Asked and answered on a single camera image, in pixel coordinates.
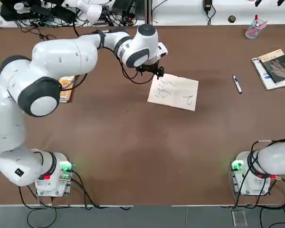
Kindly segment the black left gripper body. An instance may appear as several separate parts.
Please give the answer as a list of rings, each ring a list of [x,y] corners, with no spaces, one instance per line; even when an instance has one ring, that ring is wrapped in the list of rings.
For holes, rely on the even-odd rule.
[[[136,69],[136,71],[138,71],[139,68],[143,68],[144,72],[156,73],[156,69],[158,68],[158,64],[159,64],[159,61],[156,61],[153,64],[142,64],[142,65],[136,67],[135,69]]]

